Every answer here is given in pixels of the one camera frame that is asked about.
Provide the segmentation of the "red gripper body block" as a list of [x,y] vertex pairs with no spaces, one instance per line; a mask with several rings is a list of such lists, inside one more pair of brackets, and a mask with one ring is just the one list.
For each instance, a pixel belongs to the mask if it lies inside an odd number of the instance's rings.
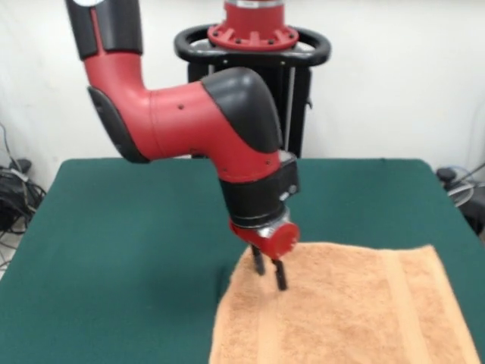
[[261,229],[238,227],[230,222],[230,229],[241,240],[273,260],[279,260],[291,252],[300,238],[299,227],[288,221]]

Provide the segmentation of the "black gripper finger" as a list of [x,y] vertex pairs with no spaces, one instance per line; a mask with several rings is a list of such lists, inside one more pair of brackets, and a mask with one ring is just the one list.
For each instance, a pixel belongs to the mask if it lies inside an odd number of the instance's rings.
[[265,267],[264,267],[264,259],[261,254],[261,251],[258,247],[253,245],[251,245],[251,251],[252,251],[253,260],[255,263],[255,270],[258,273],[258,275],[262,276],[265,274]]
[[279,291],[287,290],[288,285],[287,285],[286,272],[285,272],[283,262],[279,259],[272,259],[271,261],[275,267],[275,277],[277,281],[278,290]]

